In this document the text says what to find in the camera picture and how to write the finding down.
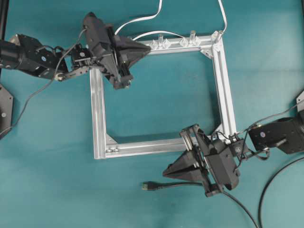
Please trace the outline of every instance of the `white cable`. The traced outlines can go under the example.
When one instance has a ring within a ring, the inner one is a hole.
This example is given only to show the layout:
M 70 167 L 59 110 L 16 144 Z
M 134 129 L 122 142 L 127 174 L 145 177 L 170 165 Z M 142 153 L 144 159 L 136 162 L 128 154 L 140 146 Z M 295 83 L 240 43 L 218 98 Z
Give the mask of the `white cable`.
M 222 0 L 218 0 L 218 3 L 219 3 L 220 11 L 222 13 L 223 20 L 224 20 L 224 23 L 225 23 L 225 27 L 224 27 L 224 30 L 223 30 L 223 34 L 224 34 L 224 32 L 226 32 L 226 29 L 227 29 L 227 18 L 226 18 L 225 9 L 224 9 Z
M 159 33 L 166 33 L 166 34 L 175 35 L 177 37 L 184 38 L 183 36 L 181 36 L 179 34 L 176 34 L 174 32 L 168 32 L 168 31 L 161 31 L 161 30 L 159 30 L 159 31 L 151 31 L 151 32 L 142 33 L 142 34 L 138 35 L 137 37 L 133 38 L 133 40 L 135 41 L 135 40 L 137 40 L 137 39 L 139 39 L 141 37 L 145 37 L 145 36 L 149 36 L 149 35 L 153 35 L 153 34 L 159 34 Z
M 115 35 L 117 35 L 117 34 L 119 33 L 119 31 L 120 31 L 124 26 L 126 26 L 127 24 L 130 24 L 130 23 L 133 23 L 133 22 L 137 22 L 137 21 L 142 21 L 142 20 L 150 20 L 150 19 L 155 18 L 155 17 L 160 13 L 161 9 L 162 9 L 162 0 L 160 0 L 159 6 L 158 6 L 158 11 L 157 11 L 156 14 L 151 15 L 151 16 L 147 16 L 147 17 L 136 18 L 136 19 L 130 20 L 129 22 L 124 23 L 121 27 L 119 27 L 119 28 L 116 30 Z
M 227 29 L 227 18 L 226 18 L 226 13 L 225 13 L 225 9 L 224 9 L 222 0 L 218 0 L 218 3 L 219 3 L 220 11 L 221 11 L 222 16 L 223 16 L 225 26 L 224 26 L 224 29 L 222 31 L 219 31 L 218 37 L 215 40 L 216 43 L 219 42 L 219 40 L 222 38 L 222 36 L 224 35 L 224 33 L 226 32 L 226 29 Z

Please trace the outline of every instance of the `screw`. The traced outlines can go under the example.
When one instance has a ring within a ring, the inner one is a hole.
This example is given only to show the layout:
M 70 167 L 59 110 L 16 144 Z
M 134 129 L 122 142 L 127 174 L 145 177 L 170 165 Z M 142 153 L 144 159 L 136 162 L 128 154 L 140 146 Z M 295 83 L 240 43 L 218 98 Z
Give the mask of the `screw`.
M 241 152 L 241 148 L 239 148 L 239 147 L 236 147 L 234 150 L 235 150 L 235 152 L 237 152 L 237 153 L 240 153 L 240 152 Z

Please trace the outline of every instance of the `electrical cable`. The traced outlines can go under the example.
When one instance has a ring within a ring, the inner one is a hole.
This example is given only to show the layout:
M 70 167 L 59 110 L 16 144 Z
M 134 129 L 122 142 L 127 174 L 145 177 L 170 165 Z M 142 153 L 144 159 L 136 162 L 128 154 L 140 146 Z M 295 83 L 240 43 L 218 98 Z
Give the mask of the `electrical cable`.
M 215 134 L 219 134 L 219 133 L 220 133 L 225 139 L 230 140 L 226 135 L 224 135 L 223 132 L 221 132 L 221 131 L 215 131 L 214 133 L 211 134 L 211 141 L 213 141 L 214 135 L 215 135 Z
M 255 122 L 254 122 L 253 124 L 251 124 L 248 128 L 246 128 L 246 129 L 244 129 L 244 130 L 238 132 L 237 134 L 241 134 L 241 133 L 244 133 L 244 132 L 246 132 L 246 134 L 245 134 L 245 137 L 244 137 L 244 142 L 243 142 L 243 146 L 242 146 L 242 150 L 241 150 L 240 160 L 239 160 L 239 163 L 238 163 L 237 167 L 235 168 L 235 170 L 238 169 L 238 168 L 241 166 L 241 163 L 242 163 L 242 161 L 243 161 L 244 148 L 245 148 L 245 142 L 246 142 L 246 139 L 247 139 L 247 136 L 248 136 L 248 131 L 250 131 L 250 129 L 251 129 L 253 126 L 255 126 L 257 123 L 262 122 L 262 121 L 265 121 L 265 120 L 268 120 L 268 119 L 271 119 L 271 118 L 273 118 L 273 117 L 277 117 L 277 116 L 283 115 L 283 114 L 285 114 L 285 113 L 288 113 L 289 111 L 291 111 L 292 109 L 296 108 L 298 105 L 302 104 L 303 102 L 304 102 L 304 100 L 300 101 L 299 103 L 295 104 L 294 106 L 292 106 L 292 107 L 286 109 L 285 111 L 283 111 L 283 112 L 281 112 L 281 113 L 273 114 L 273 115 L 264 117 L 264 118 L 262 118 L 262 119 L 260 119 L 260 120 L 258 120 L 258 121 L 255 121 Z
M 157 17 L 157 15 L 160 13 L 161 9 L 162 9 L 162 0 L 160 0 L 159 6 L 158 6 L 158 10 L 157 10 L 156 14 L 151 15 L 151 16 L 147 16 L 147 17 L 136 18 L 136 19 L 130 20 L 129 22 L 124 23 L 122 26 L 120 26 L 120 27 L 115 31 L 115 35 L 117 35 L 117 34 L 119 33 L 119 31 L 120 31 L 124 26 L 126 26 L 126 25 L 128 25 L 128 24 L 130 24 L 130 23 L 137 22 L 137 21 L 143 21 L 143 20 L 151 20 L 151 19 Z
M 52 48 L 52 47 L 49 46 L 49 45 L 42 45 L 42 46 L 36 48 L 36 51 L 39 52 L 40 50 L 45 49 L 45 48 L 49 48 L 49 49 L 51 49 L 52 51 L 54 51 L 54 48 Z
M 251 213 L 249 212 L 249 210 L 240 202 L 238 201 L 237 198 L 235 198 L 234 196 L 230 195 L 228 192 L 223 191 L 223 194 L 229 198 L 231 198 L 233 201 L 235 201 L 250 217 L 251 221 L 253 222 L 253 224 L 255 225 L 256 228 L 259 228 L 257 225 L 257 222 L 255 221 L 255 219 L 253 218 L 253 216 L 251 215 Z
M 224 20 L 224 29 L 223 29 L 223 32 L 222 32 L 222 35 L 226 32 L 227 30 L 227 17 L 226 17 L 226 13 L 225 13 L 225 9 L 224 9 L 224 6 L 223 6 L 223 3 L 222 3 L 222 0 L 218 0 L 218 3 L 219 3 L 219 7 L 220 7 L 220 12 L 222 13 L 222 17 L 223 17 L 223 20 Z
M 144 182 L 142 184 L 143 190 L 159 190 L 159 189 L 166 189 L 166 188 L 173 188 L 173 187 L 180 187 L 180 186 L 203 186 L 202 183 L 198 182 L 173 182 L 173 183 L 157 183 L 153 181 Z M 257 225 L 257 222 L 249 212 L 249 210 L 234 196 L 230 195 L 228 192 L 223 191 L 223 194 L 229 198 L 231 198 L 233 201 L 235 201 L 250 217 L 252 222 L 254 223 L 256 228 L 259 228 Z
M 291 163 L 288 163 L 287 165 L 285 165 L 284 167 L 282 167 L 281 169 L 279 169 L 279 171 L 277 171 L 274 175 L 272 175 L 272 177 L 267 181 L 265 187 L 263 188 L 263 191 L 262 191 L 262 194 L 261 194 L 261 197 L 260 197 L 260 201 L 259 201 L 259 204 L 258 204 L 258 222 L 260 224 L 260 227 L 263 228 L 263 223 L 262 223 L 262 206 L 263 206 L 263 201 L 264 201 L 264 196 L 265 196 L 265 193 L 269 187 L 269 185 L 272 183 L 272 181 L 274 180 L 274 178 L 280 174 L 282 171 L 284 171 L 285 169 L 287 169 L 288 167 L 291 167 L 292 165 L 300 162 L 300 161 L 303 161 L 304 160 L 304 157 L 302 158 L 299 158 L 295 161 L 292 161 Z
M 150 31 L 150 32 L 142 33 L 142 34 L 138 35 L 137 37 L 133 38 L 132 40 L 135 41 L 135 40 L 138 40 L 141 37 L 145 37 L 145 36 L 149 36 L 149 35 L 153 35 L 153 34 L 159 34 L 159 33 L 166 33 L 166 34 L 170 34 L 170 35 L 175 35 L 177 37 L 185 38 L 185 37 L 183 37 L 183 36 L 181 36 L 177 33 L 174 33 L 174 32 L 158 30 L 158 31 Z
M 201 183 L 198 182 L 172 182 L 172 183 L 157 183 L 154 181 L 148 181 L 142 183 L 142 190 L 147 190 L 147 191 L 155 191 L 159 189 L 166 189 L 166 188 L 173 188 L 173 187 L 179 187 L 179 186 L 202 186 Z
M 79 41 L 80 41 L 80 39 L 81 39 L 81 37 L 82 37 L 82 34 L 83 34 L 85 31 L 86 31 L 86 29 L 82 30 L 82 31 L 79 33 L 77 42 L 76 42 L 75 44 L 73 44 L 73 45 L 68 49 L 68 51 L 67 51 L 65 54 L 63 54 L 62 57 L 59 59 L 58 64 L 57 64 L 56 69 L 55 69 L 55 72 L 54 72 L 54 76 L 52 77 L 52 79 L 51 79 L 48 83 L 46 83 L 43 87 L 41 87 L 39 90 L 33 92 L 31 95 L 28 96 L 28 98 L 27 98 L 26 101 L 25 101 L 25 104 L 23 105 L 22 111 L 21 111 L 21 113 L 19 114 L 19 117 L 17 118 L 16 122 L 15 122 L 14 124 L 12 124 L 10 127 L 7 127 L 7 128 L 4 129 L 2 132 L 0 132 L 0 136 L 1 136 L 3 133 L 5 133 L 6 131 L 8 131 L 8 130 L 12 129 L 13 127 L 15 127 L 15 126 L 18 124 L 18 122 L 19 122 L 20 118 L 22 117 L 22 115 L 23 115 L 23 113 L 24 113 L 24 111 L 25 111 L 25 109 L 26 109 L 26 107 L 27 107 L 27 105 L 28 105 L 30 99 L 31 99 L 32 97 L 34 97 L 35 95 L 39 94 L 40 92 L 42 92 L 43 90 L 45 90 L 47 87 L 49 87 L 49 86 L 53 83 L 53 81 L 55 80 L 56 73 L 57 73 L 57 71 L 58 71 L 58 68 L 59 68 L 59 65 L 60 65 L 61 61 L 62 61 L 62 60 L 65 58 L 65 56 L 66 56 L 66 55 L 67 55 L 67 54 L 68 54 L 68 53 L 69 53 L 69 52 L 70 52 L 70 51 L 79 43 Z

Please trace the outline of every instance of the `square aluminum frame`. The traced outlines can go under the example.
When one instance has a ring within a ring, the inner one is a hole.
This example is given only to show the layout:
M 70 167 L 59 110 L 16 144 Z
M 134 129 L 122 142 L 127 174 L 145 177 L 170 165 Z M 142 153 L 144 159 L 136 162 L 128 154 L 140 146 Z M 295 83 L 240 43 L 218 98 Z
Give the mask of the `square aluminum frame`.
M 200 51 L 210 58 L 213 62 L 221 118 L 221 125 L 217 130 L 221 130 L 226 136 L 236 132 L 224 45 L 222 37 L 219 39 L 219 32 L 215 31 L 209 36 L 192 35 L 189 38 L 172 38 L 164 41 L 161 37 L 158 41 L 142 43 L 152 47 L 149 55 Z M 95 159 L 177 152 L 186 149 L 182 138 L 119 144 L 106 132 L 104 84 L 98 69 L 90 70 L 90 86 Z

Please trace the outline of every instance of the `teal mat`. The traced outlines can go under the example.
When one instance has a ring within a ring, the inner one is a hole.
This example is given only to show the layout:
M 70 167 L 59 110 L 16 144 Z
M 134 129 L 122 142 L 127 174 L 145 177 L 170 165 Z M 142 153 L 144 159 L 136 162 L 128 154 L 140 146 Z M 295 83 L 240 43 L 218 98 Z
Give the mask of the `teal mat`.
M 303 14 L 300 0 L 225 0 L 224 5 L 224 44 L 240 130 L 290 107 L 304 89 Z M 157 0 L 14 0 L 6 39 L 21 33 L 67 48 L 90 11 L 117 28 L 157 6 Z M 217 0 L 167 0 L 157 18 L 130 24 L 121 34 L 160 29 L 210 34 L 221 28 Z M 199 53 L 150 56 L 131 68 L 130 89 L 114 91 L 104 81 L 108 132 L 119 142 L 178 137 L 193 123 L 211 132 L 219 124 L 212 71 L 211 61 Z M 27 96 L 46 82 L 2 71 L 1 83 L 15 97 L 14 120 Z M 1 140 L 0 227 L 252 227 L 238 205 L 221 195 L 207 199 L 202 188 L 141 190 L 143 181 L 170 181 L 162 171 L 180 153 L 94 160 L 89 77 L 55 82 L 30 101 L 18 126 Z M 231 194 L 256 218 L 268 177 L 299 156 L 272 149 L 268 161 L 244 162 Z M 302 167 L 289 169 L 269 188 L 265 228 L 303 226 Z

